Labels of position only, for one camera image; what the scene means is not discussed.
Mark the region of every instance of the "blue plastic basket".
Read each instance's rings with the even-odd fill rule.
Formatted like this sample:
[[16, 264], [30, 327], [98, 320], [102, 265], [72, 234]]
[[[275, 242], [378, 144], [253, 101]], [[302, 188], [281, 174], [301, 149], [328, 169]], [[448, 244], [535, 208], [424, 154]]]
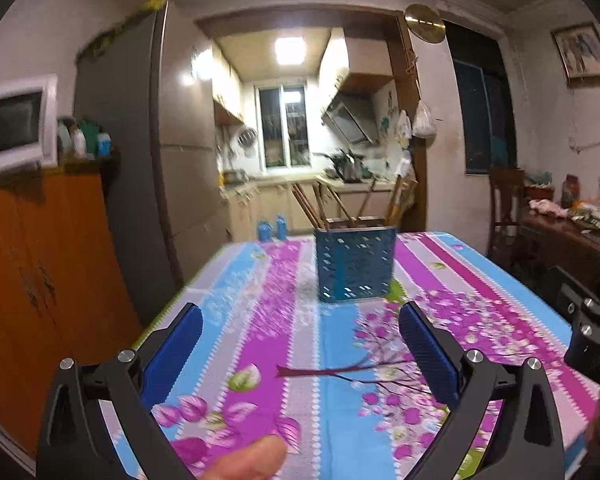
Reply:
[[[364, 218], [365, 224], [383, 219]], [[330, 221], [335, 228], [343, 221]], [[394, 269], [396, 227], [315, 230], [318, 299], [327, 303], [384, 296]]]

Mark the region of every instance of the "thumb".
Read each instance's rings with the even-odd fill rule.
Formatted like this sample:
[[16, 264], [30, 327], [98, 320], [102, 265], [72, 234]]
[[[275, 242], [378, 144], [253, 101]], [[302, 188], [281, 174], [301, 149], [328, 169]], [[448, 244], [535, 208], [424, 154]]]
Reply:
[[266, 480], [279, 471], [285, 458], [285, 441], [275, 435], [265, 436], [221, 456], [200, 480]]

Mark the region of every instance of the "metal screw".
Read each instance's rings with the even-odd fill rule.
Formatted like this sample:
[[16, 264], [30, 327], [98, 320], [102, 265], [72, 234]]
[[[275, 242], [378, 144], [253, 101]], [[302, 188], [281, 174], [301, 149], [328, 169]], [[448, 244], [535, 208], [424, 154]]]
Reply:
[[60, 361], [60, 369], [61, 370], [69, 370], [74, 365], [74, 360], [70, 357], [65, 357]]
[[526, 364], [532, 370], [539, 370], [540, 368], [542, 368], [542, 363], [540, 362], [540, 359], [536, 359], [535, 357], [529, 359], [529, 361], [527, 361]]
[[128, 363], [136, 356], [136, 353], [133, 350], [123, 350], [118, 354], [118, 361], [121, 363]]
[[469, 359], [472, 363], [481, 363], [484, 359], [484, 355], [479, 350], [469, 350], [466, 353], [466, 358]]

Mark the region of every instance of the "tablecloth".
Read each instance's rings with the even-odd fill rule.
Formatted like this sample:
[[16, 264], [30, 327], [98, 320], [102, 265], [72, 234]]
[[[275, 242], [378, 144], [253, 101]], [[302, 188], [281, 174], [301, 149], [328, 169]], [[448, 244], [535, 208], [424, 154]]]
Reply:
[[[449, 234], [400, 234], [385, 298], [321, 303], [316, 281], [312, 238], [232, 244], [157, 319], [154, 329], [168, 326], [187, 302], [203, 314], [200, 340], [152, 408], [195, 475], [274, 433], [290, 451], [280, 480], [404, 478], [448, 414], [398, 333], [408, 299], [465, 349], [503, 363], [538, 357], [566, 445], [593, 413], [597, 386], [562, 360], [570, 327]], [[101, 406], [123, 466], [142, 478], [111, 403]], [[459, 478], [475, 469], [497, 413], [492, 402]]]

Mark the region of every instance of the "picture frame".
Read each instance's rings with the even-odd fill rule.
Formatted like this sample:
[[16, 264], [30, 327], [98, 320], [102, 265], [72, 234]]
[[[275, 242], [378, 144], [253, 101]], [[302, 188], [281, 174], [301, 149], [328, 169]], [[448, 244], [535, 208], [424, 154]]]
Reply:
[[593, 22], [552, 30], [570, 88], [600, 86], [600, 35]]

